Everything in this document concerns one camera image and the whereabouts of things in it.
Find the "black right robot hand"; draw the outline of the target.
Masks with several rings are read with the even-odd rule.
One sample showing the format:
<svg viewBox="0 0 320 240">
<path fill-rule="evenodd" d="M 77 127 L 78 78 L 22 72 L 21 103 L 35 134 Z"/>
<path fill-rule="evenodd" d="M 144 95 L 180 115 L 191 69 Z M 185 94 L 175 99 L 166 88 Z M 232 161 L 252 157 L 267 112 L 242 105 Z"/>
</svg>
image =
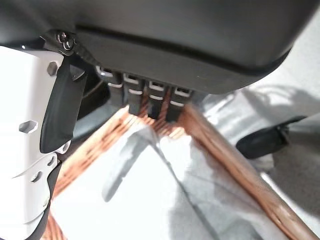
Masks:
<svg viewBox="0 0 320 240">
<path fill-rule="evenodd" d="M 317 0 L 3 0 L 0 3 L 0 237 L 38 240 L 85 87 L 156 119 L 198 113 L 277 69 Z"/>
</svg>

